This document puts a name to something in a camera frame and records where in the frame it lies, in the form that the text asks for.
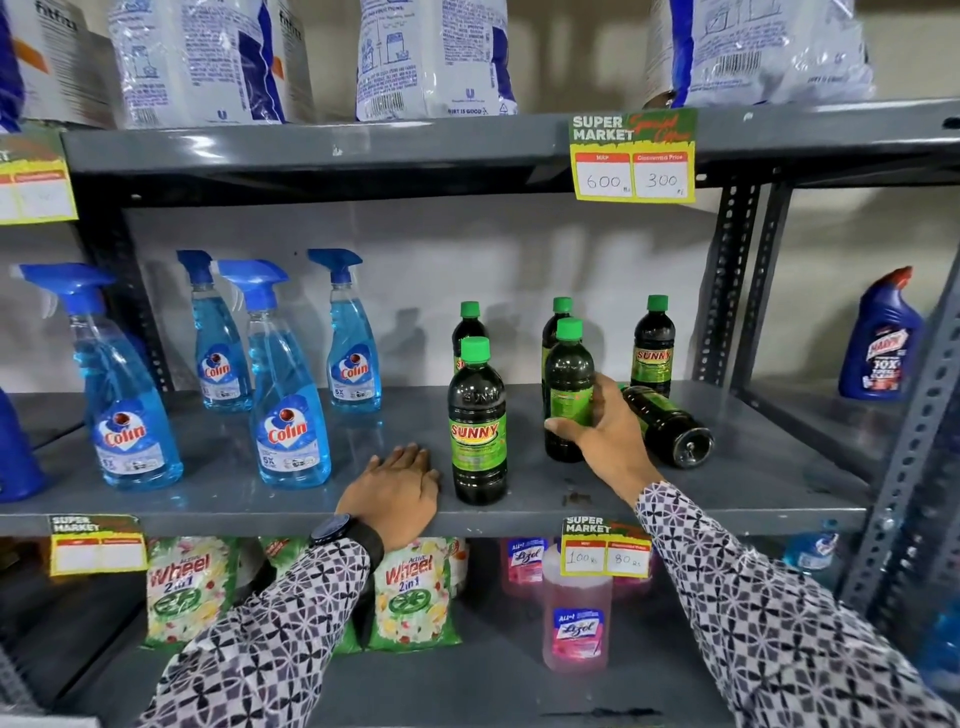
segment barcode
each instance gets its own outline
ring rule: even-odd
[[[156,118],[156,111],[153,109],[130,109],[130,113],[133,124],[141,129],[160,126],[160,120]]]
[[[370,118],[403,109],[403,94],[399,91],[375,96],[367,102],[367,116]]]
[[[740,74],[754,74],[760,69],[760,52],[733,53],[721,56],[713,66],[716,76],[738,76]]]

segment pink liquid bottle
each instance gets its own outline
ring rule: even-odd
[[[540,600],[543,552],[547,539],[501,539],[500,576],[503,591],[521,599]]]
[[[543,554],[543,661],[556,672],[594,672],[607,666],[611,576],[563,576],[560,551]]]
[[[615,576],[613,578],[613,601],[646,595],[654,585],[654,574],[660,569],[660,558],[655,550],[650,552],[650,569],[646,578]]]

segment patterned sleeve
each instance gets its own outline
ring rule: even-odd
[[[308,548],[170,661],[137,725],[301,728],[369,573],[353,541]]]
[[[812,579],[740,544],[669,483],[636,504],[736,724],[960,723],[874,628]]]

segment black wristwatch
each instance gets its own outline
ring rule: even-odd
[[[380,534],[359,519],[346,513],[331,516],[310,533],[311,546],[332,544],[338,539],[350,539],[362,546],[370,556],[370,573],[376,571],[383,561],[383,541]]]

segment human hand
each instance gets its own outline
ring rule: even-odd
[[[663,480],[643,444],[640,423],[620,394],[616,382],[599,372],[593,381],[594,427],[554,417],[543,426],[572,440],[597,477],[631,507],[643,490]]]
[[[337,513],[359,519],[383,541],[385,553],[416,539],[437,513],[440,472],[430,469],[430,451],[415,443],[396,447],[380,462],[374,455],[347,486]]]

